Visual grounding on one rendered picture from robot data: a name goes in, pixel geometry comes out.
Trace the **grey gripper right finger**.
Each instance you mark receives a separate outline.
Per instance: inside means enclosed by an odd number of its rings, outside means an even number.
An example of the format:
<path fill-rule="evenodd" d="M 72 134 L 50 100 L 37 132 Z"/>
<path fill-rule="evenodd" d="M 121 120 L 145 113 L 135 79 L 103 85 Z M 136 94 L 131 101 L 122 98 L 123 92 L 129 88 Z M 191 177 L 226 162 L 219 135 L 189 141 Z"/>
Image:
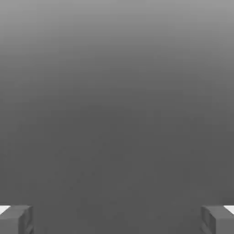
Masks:
<path fill-rule="evenodd" d="M 234 205 L 202 206 L 201 234 L 234 234 Z"/>

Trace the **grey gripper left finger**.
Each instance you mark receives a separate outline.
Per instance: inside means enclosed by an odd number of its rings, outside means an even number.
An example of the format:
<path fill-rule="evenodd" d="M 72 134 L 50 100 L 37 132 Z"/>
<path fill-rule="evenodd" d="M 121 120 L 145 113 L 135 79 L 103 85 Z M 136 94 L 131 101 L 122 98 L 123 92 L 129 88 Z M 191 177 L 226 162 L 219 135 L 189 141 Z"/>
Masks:
<path fill-rule="evenodd" d="M 0 234 L 34 234 L 33 206 L 0 205 Z"/>

